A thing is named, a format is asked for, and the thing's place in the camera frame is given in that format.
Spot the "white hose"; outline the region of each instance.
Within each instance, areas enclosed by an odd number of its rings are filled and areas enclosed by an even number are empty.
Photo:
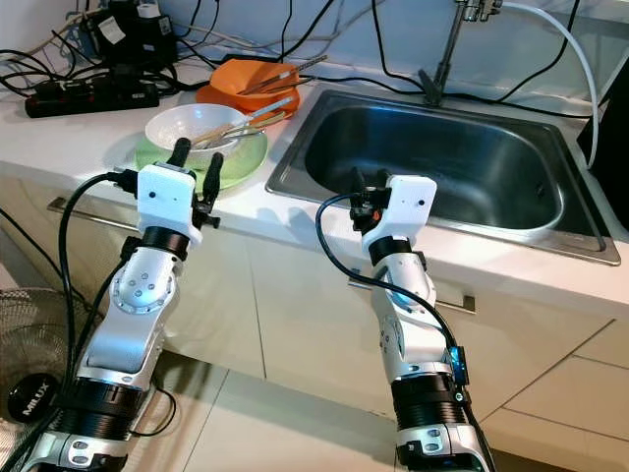
[[[570,34],[570,31],[568,31],[565,26],[562,25],[555,17],[549,15],[544,10],[537,7],[531,7],[529,5],[522,5],[520,3],[512,2],[504,2],[502,6],[512,8],[514,10],[522,10],[525,12],[533,13],[534,15],[538,15],[539,17],[544,18],[559,31],[561,31],[561,34],[563,34],[568,40],[568,42],[574,49],[574,52],[577,53],[579,61],[581,61],[581,66],[586,73],[586,78],[588,79],[588,87],[590,88],[590,99],[592,101],[592,151],[590,152],[590,160],[586,161],[587,168],[592,168],[592,165],[594,164],[594,159],[597,156],[597,146],[599,144],[599,98],[597,96],[597,87],[594,82],[594,76],[592,75],[592,69],[590,69],[590,64],[588,64],[588,60],[586,59],[586,55],[583,53],[583,49],[581,49],[581,46],[579,46],[579,43],[574,38],[574,36]]]

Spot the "fan grille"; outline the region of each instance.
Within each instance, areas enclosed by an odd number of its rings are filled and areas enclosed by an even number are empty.
[[[87,311],[75,299],[76,332]],[[60,381],[66,363],[66,301],[51,289],[0,291],[0,465],[34,425],[12,422],[9,392],[24,377],[45,373]]]

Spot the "white bowl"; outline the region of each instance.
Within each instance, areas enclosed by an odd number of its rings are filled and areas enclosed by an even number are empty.
[[[224,105],[193,103],[176,106],[154,116],[144,128],[149,141],[159,148],[173,150],[179,138],[193,140],[212,129],[244,118],[240,111]],[[225,153],[238,143],[238,140],[207,149],[191,149],[190,157],[211,157],[215,152]]]

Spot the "white cabinet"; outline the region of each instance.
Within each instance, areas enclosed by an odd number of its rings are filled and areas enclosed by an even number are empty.
[[[571,357],[506,407],[629,442],[627,391],[629,369]]]
[[[575,354],[629,369],[629,323],[615,321],[584,344]]]
[[[325,256],[250,238],[266,377],[392,416],[370,294]]]
[[[628,472],[629,442],[500,408],[483,421],[494,449],[578,472]]]
[[[60,215],[46,206],[68,192],[1,178],[0,206],[57,260]],[[132,207],[85,197],[85,212],[135,224]],[[54,285],[57,276],[12,227],[3,227],[24,248],[34,264]],[[119,261],[120,248],[134,232],[73,218],[69,225],[69,260],[73,283],[93,297],[102,280]],[[263,377],[256,316],[245,238],[205,228],[203,244],[189,254],[180,278],[178,304],[166,325],[169,350],[205,362]]]
[[[369,292],[349,287],[323,254],[253,238],[248,243],[267,378],[393,417]],[[473,295],[475,315],[440,311],[466,348],[480,419],[607,321],[497,292]]]

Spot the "electric fan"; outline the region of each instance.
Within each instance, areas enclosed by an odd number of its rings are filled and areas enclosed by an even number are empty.
[[[77,335],[87,319],[75,299]],[[0,290],[0,466],[45,415],[67,355],[66,301],[45,288]]]

